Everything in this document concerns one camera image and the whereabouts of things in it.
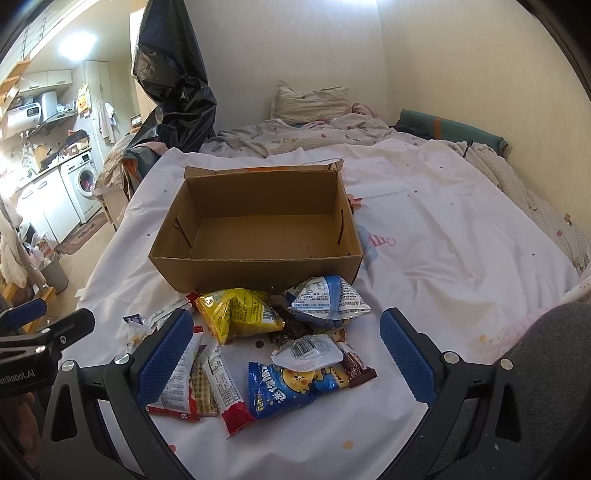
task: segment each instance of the yellow snack bag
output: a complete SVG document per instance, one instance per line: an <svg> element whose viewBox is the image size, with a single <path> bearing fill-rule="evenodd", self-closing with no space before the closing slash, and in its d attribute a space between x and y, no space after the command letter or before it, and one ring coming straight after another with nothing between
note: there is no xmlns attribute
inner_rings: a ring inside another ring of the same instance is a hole
<svg viewBox="0 0 591 480"><path fill-rule="evenodd" d="M230 290L218 290L197 298L197 308L220 345L230 334Z"/></svg>
<svg viewBox="0 0 591 480"><path fill-rule="evenodd" d="M283 320L265 302L267 295L245 288L218 290L197 299L197 307L223 345L234 336L278 332Z"/></svg>

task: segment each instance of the cardboard box flap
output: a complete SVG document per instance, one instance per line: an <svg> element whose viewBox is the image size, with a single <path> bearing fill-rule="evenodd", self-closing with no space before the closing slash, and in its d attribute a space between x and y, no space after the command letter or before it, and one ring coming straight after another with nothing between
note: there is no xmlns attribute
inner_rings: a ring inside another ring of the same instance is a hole
<svg viewBox="0 0 591 480"><path fill-rule="evenodd" d="M185 167L185 178L190 179L193 177L204 177L208 175L215 175L217 173L216 170L208 170L206 168L197 168L197 167Z"/></svg>
<svg viewBox="0 0 591 480"><path fill-rule="evenodd" d="M272 166L272 167L250 167L250 168L232 168L230 170L208 170L206 168L197 167L185 167L184 177L186 179L194 177L205 177L211 175L220 175L226 173L248 173L254 171L281 171L281 170L297 170L297 171L319 171L319 170L330 170L330 171L341 171L343 163L345 161L340 158L336 162L332 162L325 165L285 165L285 166Z"/></svg>

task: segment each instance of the cardboard box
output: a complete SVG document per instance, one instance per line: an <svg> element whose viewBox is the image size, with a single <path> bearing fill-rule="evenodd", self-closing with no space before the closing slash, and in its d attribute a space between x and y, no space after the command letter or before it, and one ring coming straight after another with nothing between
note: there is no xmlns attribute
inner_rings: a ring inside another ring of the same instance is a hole
<svg viewBox="0 0 591 480"><path fill-rule="evenodd" d="M150 260L182 293L279 293L319 275L353 283L363 251L341 166L187 167Z"/></svg>

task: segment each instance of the white cabinet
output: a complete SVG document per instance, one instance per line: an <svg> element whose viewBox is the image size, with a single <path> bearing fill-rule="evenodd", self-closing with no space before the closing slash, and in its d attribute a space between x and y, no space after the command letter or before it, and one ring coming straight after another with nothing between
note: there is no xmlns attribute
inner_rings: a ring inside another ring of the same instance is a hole
<svg viewBox="0 0 591 480"><path fill-rule="evenodd" d="M49 70L47 72L47 86L71 85L71 70Z"/></svg>
<svg viewBox="0 0 591 480"><path fill-rule="evenodd" d="M47 79L47 72L26 73L18 83L20 92L45 88L49 85Z"/></svg>
<svg viewBox="0 0 591 480"><path fill-rule="evenodd" d="M37 197L34 194L34 188L29 185L22 191L21 197L17 201L17 212L26 220L31 222L31 225L39 235L47 233L47 236L54 242L57 242L56 236L53 234L43 208L37 201Z"/></svg>
<svg viewBox="0 0 591 480"><path fill-rule="evenodd" d="M17 212L29 220L40 235L48 232L58 243L80 222L57 168L22 191Z"/></svg>
<svg viewBox="0 0 591 480"><path fill-rule="evenodd" d="M68 236L80 219L74 210L60 172L55 168L51 173L33 182L35 196L43 206L43 213L58 242Z"/></svg>
<svg viewBox="0 0 591 480"><path fill-rule="evenodd" d="M71 70L24 73L18 82L21 94L37 96L49 90L65 90L72 84Z"/></svg>

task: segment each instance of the chocolate wrapper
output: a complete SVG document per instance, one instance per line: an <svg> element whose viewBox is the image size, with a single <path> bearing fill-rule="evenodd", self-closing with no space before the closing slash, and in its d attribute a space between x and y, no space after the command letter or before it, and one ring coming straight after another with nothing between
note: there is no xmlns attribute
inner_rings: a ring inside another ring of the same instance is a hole
<svg viewBox="0 0 591 480"><path fill-rule="evenodd" d="M272 305L271 308L275 310L276 314L279 315L285 322L283 330L280 332L269 333L269 339L277 346L281 346L290 340L297 340L305 335L311 335L313 333L312 328L305 323L298 322L294 316L289 313L281 305Z"/></svg>
<svg viewBox="0 0 591 480"><path fill-rule="evenodd" d="M365 366L347 342L338 342L336 346L343 352L341 364L349 376L349 388L357 387L378 376L373 368Z"/></svg>

